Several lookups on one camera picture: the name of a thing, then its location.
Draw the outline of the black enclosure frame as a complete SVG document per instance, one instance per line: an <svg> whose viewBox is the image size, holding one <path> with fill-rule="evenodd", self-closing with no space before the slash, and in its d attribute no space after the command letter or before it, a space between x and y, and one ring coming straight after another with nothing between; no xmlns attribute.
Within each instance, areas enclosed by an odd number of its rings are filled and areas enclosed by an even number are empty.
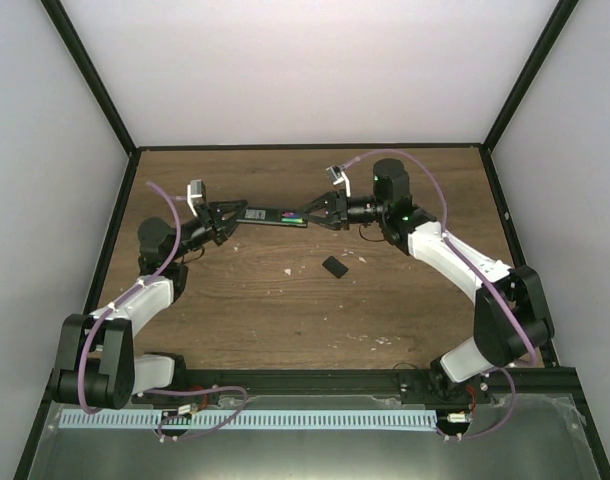
<svg viewBox="0 0 610 480"><path fill-rule="evenodd" d="M86 300L99 306L136 271L136 227L162 211L149 180L176 186L202 173L221 195L300 201L323 183L322 166L352 145L138 147L128 137L99 74L59 1L50 20L83 67L128 163ZM341 279L322 267L329 256L349 269ZM230 248L190 259L185 295L135 341L139 354L180 358L182 388L245 386L257 397L392 396L407 406L432 403L420 391L430 359L471 327L464 298L422 266L350 233L321 228L242 228ZM405 474L427 467L457 479L609 479L604 452L575 369L545 347L535 369L513 378L520 399L509 427L452 460L396 440Z"/></svg>

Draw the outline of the black remote control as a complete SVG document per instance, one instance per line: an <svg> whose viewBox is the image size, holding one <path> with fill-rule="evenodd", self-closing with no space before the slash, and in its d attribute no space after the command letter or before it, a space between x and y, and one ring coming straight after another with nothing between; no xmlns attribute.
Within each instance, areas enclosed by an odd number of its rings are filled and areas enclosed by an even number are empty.
<svg viewBox="0 0 610 480"><path fill-rule="evenodd" d="M298 214L298 218L304 220L303 224L288 224L280 221L283 218L284 212L294 212ZM292 228L306 228L308 226L307 220L296 210L278 208L278 207L258 207L248 206L241 214L239 219L240 224L253 224L253 225L264 225L264 226L276 226L276 227L292 227Z"/></svg>

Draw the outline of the green AAA battery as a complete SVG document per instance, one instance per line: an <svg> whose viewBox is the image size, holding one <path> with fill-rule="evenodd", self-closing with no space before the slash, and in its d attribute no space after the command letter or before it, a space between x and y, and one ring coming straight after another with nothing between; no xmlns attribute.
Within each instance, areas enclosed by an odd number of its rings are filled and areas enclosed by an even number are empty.
<svg viewBox="0 0 610 480"><path fill-rule="evenodd" d="M283 217L280 219L282 223L288 224L303 224L304 220L302 218L292 218L292 217Z"/></svg>

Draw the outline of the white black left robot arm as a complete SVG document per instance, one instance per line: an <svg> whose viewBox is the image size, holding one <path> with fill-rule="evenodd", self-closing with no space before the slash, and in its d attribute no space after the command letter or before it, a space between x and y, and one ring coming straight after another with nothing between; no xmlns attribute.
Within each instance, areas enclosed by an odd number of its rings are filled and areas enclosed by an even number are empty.
<svg viewBox="0 0 610 480"><path fill-rule="evenodd" d="M136 335L184 292L188 266L184 257L212 242L226 242L248 206L245 200L200 201L185 223L160 217L138 228L139 275L117 299L86 315L72 314L61 327L49 390L53 401L87 413L118 410L132 396L154 390L166 403L181 402L188 377L176 370L176 354L136 356Z"/></svg>

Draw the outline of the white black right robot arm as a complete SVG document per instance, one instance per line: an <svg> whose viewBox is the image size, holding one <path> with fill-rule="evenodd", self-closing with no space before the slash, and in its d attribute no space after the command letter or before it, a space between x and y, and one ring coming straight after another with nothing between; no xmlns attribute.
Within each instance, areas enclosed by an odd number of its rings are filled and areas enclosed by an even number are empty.
<svg viewBox="0 0 610 480"><path fill-rule="evenodd" d="M443 403L457 399L473 377L510 366L527 356L537 363L537 349L555 329L538 273L527 265L512 267L469 246L413 201L410 177L396 158L376 161L373 192L352 193L346 165L327 170L334 190L300 207L308 222L330 230L375 223L383 238L404 254L443 275L474 306L472 336L435 359L429 389Z"/></svg>

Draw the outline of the black battery compartment cover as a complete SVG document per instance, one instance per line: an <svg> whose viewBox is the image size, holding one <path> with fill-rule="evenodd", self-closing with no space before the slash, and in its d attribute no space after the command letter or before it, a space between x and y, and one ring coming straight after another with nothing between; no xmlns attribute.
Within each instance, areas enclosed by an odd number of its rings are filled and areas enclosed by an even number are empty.
<svg viewBox="0 0 610 480"><path fill-rule="evenodd" d="M337 279L341 279L349 271L348 267L334 256L326 258L322 267Z"/></svg>

